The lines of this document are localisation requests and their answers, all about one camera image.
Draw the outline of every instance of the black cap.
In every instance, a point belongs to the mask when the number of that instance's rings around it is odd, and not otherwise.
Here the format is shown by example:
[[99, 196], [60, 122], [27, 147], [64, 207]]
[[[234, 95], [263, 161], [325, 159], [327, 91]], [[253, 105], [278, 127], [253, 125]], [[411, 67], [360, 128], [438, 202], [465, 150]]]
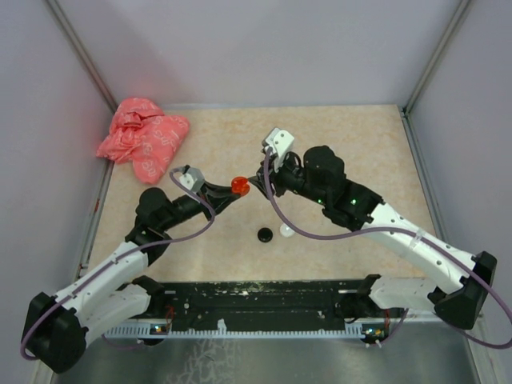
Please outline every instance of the black cap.
[[263, 227], [258, 231], [258, 239], [260, 242], [269, 242], [272, 240], [273, 236], [274, 234], [270, 228]]

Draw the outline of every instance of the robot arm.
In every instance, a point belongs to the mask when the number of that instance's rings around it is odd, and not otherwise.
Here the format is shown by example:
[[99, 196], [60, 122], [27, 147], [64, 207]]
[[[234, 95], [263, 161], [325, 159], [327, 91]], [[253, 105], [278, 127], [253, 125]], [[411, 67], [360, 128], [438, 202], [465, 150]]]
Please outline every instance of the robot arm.
[[[368, 237], [391, 248], [428, 277], [371, 275], [360, 293], [382, 309], [430, 310], [457, 328], [471, 329], [487, 292], [431, 244], [443, 248], [488, 284], [492, 284], [496, 258], [487, 252], [473, 255], [458, 250], [409, 222], [380, 195], [347, 179], [343, 160], [328, 146], [308, 149], [302, 163], [291, 151], [293, 143], [294, 137], [279, 128], [274, 128], [262, 143], [264, 153], [272, 150], [269, 177], [275, 196], [290, 190], [316, 202], [332, 223], [353, 232], [369, 232]], [[263, 171], [261, 167], [250, 182], [266, 196]]]
[[[248, 192], [246, 182], [236, 178], [231, 186], [216, 186], [206, 182], [200, 170], [189, 167], [180, 177], [180, 183], [206, 201], [215, 214]], [[125, 283], [162, 256], [171, 240], [168, 229], [198, 214], [212, 219], [212, 212], [191, 196], [170, 201], [159, 188], [144, 191], [135, 211], [134, 228], [105, 261], [67, 288], [52, 296], [40, 293], [30, 302], [23, 338], [61, 303], [26, 342], [26, 348], [56, 373], [71, 368], [92, 341], [120, 322], [158, 313], [164, 296], [159, 283], [147, 276]], [[144, 247], [154, 242], [160, 244]]]

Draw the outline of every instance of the orange cap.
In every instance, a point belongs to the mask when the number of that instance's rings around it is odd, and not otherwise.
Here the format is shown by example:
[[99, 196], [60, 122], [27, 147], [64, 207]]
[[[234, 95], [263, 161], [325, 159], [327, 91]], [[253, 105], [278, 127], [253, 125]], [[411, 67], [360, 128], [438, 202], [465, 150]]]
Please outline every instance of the orange cap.
[[249, 193], [250, 185], [249, 180], [242, 176], [237, 176], [231, 181], [231, 192], [234, 194], [239, 194], [240, 196], [245, 196]]

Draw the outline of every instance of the crumpled bag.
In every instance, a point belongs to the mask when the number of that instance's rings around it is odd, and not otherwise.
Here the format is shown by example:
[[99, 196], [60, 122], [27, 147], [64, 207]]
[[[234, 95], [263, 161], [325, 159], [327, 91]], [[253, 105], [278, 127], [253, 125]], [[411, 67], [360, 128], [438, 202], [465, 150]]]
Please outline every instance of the crumpled bag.
[[112, 118], [109, 135], [96, 156], [116, 164], [131, 160], [140, 181], [156, 184], [167, 171], [189, 127], [186, 118], [165, 116], [147, 98], [127, 98]]

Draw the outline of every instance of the white wall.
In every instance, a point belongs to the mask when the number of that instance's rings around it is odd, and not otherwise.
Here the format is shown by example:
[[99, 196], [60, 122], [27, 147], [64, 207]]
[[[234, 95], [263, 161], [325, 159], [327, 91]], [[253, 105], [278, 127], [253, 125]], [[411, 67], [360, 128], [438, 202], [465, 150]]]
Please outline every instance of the white wall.
[[[456, 246], [498, 258], [495, 287], [512, 305], [512, 2], [475, 2], [413, 124], [447, 233]], [[512, 326], [492, 298], [495, 342]], [[501, 352], [512, 382], [512, 350]]]
[[30, 300], [74, 274], [111, 113], [43, 2], [2, 2], [0, 20], [0, 381], [11, 384], [31, 374], [18, 354]]
[[405, 105], [457, 0], [61, 0], [118, 101]]

